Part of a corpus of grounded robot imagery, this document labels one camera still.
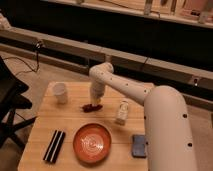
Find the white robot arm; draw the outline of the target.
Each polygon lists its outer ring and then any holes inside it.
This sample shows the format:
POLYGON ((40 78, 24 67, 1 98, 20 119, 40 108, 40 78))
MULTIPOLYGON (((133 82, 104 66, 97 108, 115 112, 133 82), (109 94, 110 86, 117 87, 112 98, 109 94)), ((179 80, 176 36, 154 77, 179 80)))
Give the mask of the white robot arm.
POLYGON ((115 75, 109 62, 91 67, 89 77, 93 105, 108 85, 144 107, 148 171, 198 171, 187 105, 179 91, 115 75))

